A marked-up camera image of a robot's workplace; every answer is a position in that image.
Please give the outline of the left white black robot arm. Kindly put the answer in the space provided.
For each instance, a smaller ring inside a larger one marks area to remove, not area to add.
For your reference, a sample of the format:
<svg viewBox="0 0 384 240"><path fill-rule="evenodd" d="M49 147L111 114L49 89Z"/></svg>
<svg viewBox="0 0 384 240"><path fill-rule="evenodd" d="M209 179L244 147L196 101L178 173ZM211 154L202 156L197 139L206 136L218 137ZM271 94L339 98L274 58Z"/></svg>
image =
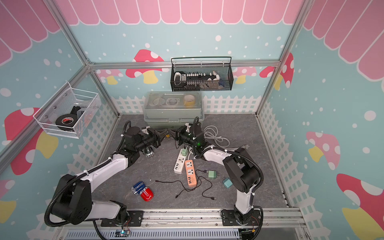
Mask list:
<svg viewBox="0 0 384 240"><path fill-rule="evenodd" d="M167 133L152 128L144 130L133 127L131 121L127 121L117 149L107 160L80 174L67 174L60 178L44 214L45 224L48 227L60 227L109 219L120 226L125 225L130 218L125 204L117 201L94 201L92 193L106 180L131 167L140 154L152 155L153 149L161 145Z"/></svg>

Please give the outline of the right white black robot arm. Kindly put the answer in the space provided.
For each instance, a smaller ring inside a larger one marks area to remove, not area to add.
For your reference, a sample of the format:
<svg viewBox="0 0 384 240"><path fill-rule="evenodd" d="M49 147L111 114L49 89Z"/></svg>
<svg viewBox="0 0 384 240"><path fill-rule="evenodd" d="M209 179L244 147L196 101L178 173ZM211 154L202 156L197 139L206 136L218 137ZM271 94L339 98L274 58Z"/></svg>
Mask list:
<svg viewBox="0 0 384 240"><path fill-rule="evenodd" d="M234 218L240 225L247 224L254 213L255 192L264 182L262 169L253 161L247 150L229 150L210 144L205 139L198 117L190 127L170 130L170 135L179 146L191 147L196 159L215 162L225 167L229 179L237 189Z"/></svg>

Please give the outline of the black silver electric shaver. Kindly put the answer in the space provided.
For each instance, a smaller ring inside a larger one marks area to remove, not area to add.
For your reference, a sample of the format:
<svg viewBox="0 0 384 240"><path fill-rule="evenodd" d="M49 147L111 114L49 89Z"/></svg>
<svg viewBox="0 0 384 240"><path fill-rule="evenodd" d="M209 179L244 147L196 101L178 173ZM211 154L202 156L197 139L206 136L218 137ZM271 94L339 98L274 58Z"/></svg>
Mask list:
<svg viewBox="0 0 384 240"><path fill-rule="evenodd" d="M146 158L151 158L155 155L155 152L152 147L147 147L144 149L144 155Z"/></svg>

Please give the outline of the white power strip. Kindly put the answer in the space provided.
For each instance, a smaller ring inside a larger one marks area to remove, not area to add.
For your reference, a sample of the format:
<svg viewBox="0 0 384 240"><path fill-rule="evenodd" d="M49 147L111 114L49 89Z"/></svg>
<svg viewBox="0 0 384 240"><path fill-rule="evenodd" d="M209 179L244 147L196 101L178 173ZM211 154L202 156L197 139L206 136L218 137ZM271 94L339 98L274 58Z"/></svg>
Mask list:
<svg viewBox="0 0 384 240"><path fill-rule="evenodd" d="M187 155L184 157L179 152L176 164L174 166L174 173L175 174L181 174L182 173L186 158L187 158Z"/></svg>

